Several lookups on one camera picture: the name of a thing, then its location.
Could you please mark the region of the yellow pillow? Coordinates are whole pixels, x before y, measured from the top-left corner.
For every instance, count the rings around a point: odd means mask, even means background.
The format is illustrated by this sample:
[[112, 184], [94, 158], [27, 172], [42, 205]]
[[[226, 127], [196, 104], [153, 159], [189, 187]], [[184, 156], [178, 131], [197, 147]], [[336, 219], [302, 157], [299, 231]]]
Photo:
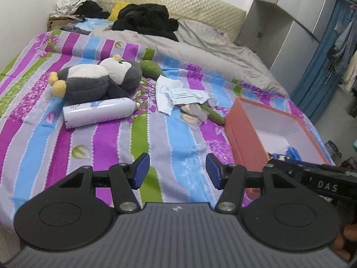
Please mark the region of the yellow pillow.
[[117, 17], [118, 17], [118, 14], [119, 12], [125, 8], [127, 5], [129, 5], [129, 2], [126, 2], [126, 1], [117, 1], [112, 10], [111, 10], [111, 13], [110, 13], [110, 16], [108, 17], [108, 20], [109, 21], [116, 21], [117, 20]]

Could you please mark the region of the hanging clothes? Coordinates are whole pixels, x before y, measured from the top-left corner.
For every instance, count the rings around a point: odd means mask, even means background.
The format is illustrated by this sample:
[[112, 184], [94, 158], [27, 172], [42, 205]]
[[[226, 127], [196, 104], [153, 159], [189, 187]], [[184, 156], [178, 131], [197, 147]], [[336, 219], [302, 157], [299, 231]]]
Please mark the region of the hanging clothes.
[[329, 72], [325, 84], [332, 74], [336, 74], [338, 84], [346, 93], [356, 93], [356, 19], [339, 34], [327, 58]]

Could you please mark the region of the light blue face mask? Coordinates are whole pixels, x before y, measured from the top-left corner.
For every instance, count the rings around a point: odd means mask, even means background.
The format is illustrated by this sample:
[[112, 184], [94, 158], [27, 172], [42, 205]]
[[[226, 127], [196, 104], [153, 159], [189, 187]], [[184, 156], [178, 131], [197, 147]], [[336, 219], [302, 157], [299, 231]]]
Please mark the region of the light blue face mask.
[[174, 105], [188, 105], [192, 103], [205, 103], [207, 100], [214, 99], [213, 94], [203, 90], [189, 88], [172, 88], [171, 102]]

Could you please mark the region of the blue curtain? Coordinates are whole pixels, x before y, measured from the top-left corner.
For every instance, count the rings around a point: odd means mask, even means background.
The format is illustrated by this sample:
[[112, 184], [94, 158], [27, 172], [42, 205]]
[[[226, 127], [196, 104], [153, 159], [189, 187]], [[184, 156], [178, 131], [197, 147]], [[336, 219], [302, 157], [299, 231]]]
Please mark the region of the blue curtain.
[[336, 74], [332, 74], [325, 84], [329, 72], [328, 51], [353, 19], [356, 19], [356, 6], [345, 0], [336, 0], [321, 42], [291, 94], [293, 103], [313, 124], [321, 118], [339, 85]]

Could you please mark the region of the green long plush stick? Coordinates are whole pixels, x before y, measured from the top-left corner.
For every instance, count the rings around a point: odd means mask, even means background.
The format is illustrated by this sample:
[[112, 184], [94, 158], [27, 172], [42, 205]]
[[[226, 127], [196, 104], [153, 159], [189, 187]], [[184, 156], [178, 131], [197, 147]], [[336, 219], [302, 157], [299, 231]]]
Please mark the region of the green long plush stick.
[[174, 107], [179, 107], [179, 119], [195, 130], [207, 120], [218, 126], [225, 124], [224, 117], [207, 104], [208, 101], [214, 101], [211, 93], [185, 88], [180, 80], [167, 78], [154, 61], [143, 60], [139, 66], [143, 77], [156, 81], [155, 96], [159, 112], [171, 115]]

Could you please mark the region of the cream quilted headboard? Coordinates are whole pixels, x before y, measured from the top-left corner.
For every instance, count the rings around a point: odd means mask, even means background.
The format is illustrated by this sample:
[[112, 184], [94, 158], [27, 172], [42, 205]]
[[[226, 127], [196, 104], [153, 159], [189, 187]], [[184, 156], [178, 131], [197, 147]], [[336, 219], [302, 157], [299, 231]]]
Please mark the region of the cream quilted headboard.
[[110, 12], [118, 1], [164, 5], [173, 18], [195, 20], [219, 29], [232, 42], [240, 34], [246, 17], [246, 11], [222, 0], [98, 0], [98, 3]]

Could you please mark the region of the brown cardboard box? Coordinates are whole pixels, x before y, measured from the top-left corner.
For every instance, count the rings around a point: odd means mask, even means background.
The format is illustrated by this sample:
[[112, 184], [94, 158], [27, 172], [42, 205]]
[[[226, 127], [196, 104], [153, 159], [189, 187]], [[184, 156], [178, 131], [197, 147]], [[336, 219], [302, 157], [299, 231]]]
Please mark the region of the brown cardboard box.
[[66, 26], [67, 24], [76, 24], [81, 22], [82, 20], [75, 16], [62, 16], [62, 17], [49, 17], [47, 22], [47, 31], [52, 31], [55, 28], [61, 28], [62, 26]]

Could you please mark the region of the black clothes pile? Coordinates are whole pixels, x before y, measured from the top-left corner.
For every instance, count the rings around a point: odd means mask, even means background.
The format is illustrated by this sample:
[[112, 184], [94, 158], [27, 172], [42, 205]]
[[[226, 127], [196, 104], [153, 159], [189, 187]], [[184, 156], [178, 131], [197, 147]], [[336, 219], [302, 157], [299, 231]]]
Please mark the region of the black clothes pile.
[[129, 4], [121, 9], [111, 29], [135, 31], [142, 35], [168, 38], [178, 42], [178, 21], [169, 17], [167, 8], [159, 4]]

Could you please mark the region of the white spray bottle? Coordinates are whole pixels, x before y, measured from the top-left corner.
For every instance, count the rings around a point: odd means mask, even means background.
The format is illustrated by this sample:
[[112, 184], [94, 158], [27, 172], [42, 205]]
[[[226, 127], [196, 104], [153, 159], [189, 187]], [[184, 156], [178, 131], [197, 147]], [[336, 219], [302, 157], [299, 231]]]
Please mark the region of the white spray bottle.
[[140, 104], [127, 97], [63, 107], [66, 129], [130, 117]]

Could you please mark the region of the clear bag with pads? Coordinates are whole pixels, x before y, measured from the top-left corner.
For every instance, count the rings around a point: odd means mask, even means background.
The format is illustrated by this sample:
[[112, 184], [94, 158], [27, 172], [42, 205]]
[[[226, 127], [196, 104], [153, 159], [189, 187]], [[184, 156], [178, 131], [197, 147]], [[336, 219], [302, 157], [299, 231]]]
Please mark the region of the clear bag with pads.
[[199, 129], [208, 119], [208, 113], [196, 103], [182, 105], [180, 109], [179, 119], [193, 130]]

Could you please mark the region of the grey blanket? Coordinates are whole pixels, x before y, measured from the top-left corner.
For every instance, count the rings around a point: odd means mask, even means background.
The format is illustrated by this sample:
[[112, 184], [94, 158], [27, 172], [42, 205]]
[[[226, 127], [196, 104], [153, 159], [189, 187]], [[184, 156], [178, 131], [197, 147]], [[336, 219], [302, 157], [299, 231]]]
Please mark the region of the grey blanket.
[[180, 19], [178, 24], [179, 28], [174, 32], [178, 41], [161, 36], [142, 35], [131, 30], [112, 30], [110, 24], [98, 26], [93, 31], [86, 31], [83, 26], [71, 23], [60, 29], [137, 44], [261, 90], [288, 96], [287, 91], [250, 48], [235, 45], [226, 34], [201, 22]]

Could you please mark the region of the blue snack packet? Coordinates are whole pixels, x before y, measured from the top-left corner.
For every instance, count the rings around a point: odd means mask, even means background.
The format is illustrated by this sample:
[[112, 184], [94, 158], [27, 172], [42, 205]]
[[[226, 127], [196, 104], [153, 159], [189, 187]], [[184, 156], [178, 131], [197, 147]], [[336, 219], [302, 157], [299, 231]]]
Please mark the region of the blue snack packet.
[[287, 160], [302, 161], [298, 151], [291, 146], [286, 147], [282, 153], [268, 153], [268, 157], [270, 159], [276, 159], [280, 161], [287, 161]]

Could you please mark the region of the grey wardrobe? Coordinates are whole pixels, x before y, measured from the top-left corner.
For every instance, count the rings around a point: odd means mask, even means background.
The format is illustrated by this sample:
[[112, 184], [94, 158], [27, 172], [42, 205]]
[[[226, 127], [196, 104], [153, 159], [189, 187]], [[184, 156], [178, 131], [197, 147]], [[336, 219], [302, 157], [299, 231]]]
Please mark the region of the grey wardrobe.
[[336, 0], [253, 0], [237, 43], [251, 47], [287, 93], [312, 60]]

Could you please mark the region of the orange cardboard box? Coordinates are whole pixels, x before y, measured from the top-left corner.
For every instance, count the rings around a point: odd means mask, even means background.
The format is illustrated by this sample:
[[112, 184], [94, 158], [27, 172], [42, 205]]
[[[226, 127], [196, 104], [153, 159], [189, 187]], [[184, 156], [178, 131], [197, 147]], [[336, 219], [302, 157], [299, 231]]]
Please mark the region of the orange cardboard box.
[[284, 154], [295, 148], [303, 161], [329, 164], [309, 130], [295, 115], [237, 97], [224, 126], [234, 162], [249, 171], [261, 171], [268, 153]]

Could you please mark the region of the grey white penguin plush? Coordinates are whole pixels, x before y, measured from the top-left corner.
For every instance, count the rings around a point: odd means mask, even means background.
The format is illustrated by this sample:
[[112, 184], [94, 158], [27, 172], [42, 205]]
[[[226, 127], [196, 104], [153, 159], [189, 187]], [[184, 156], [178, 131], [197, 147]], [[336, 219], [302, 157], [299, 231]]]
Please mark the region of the grey white penguin plush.
[[116, 54], [99, 64], [79, 64], [52, 71], [48, 83], [66, 105], [129, 97], [142, 79], [139, 63]]

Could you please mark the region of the white crumpled cloth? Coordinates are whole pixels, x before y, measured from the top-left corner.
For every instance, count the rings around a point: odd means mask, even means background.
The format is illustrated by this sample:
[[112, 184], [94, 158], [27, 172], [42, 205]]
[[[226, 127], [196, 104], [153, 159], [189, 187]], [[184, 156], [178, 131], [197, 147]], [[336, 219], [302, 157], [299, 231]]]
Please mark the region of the white crumpled cloth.
[[74, 15], [80, 2], [71, 0], [58, 0], [50, 12], [50, 18], [65, 18]]

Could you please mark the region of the striped floral bed sheet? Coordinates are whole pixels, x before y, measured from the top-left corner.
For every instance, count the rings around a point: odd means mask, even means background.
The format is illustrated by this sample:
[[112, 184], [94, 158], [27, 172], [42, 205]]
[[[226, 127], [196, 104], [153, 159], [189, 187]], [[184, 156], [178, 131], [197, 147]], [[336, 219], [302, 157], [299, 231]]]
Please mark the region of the striped floral bed sheet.
[[259, 170], [294, 149], [331, 163], [310, 120], [266, 79], [208, 70], [198, 51], [63, 30], [33, 39], [1, 72], [1, 224], [81, 166], [95, 171], [148, 153], [135, 193], [147, 202], [215, 205], [207, 154]]

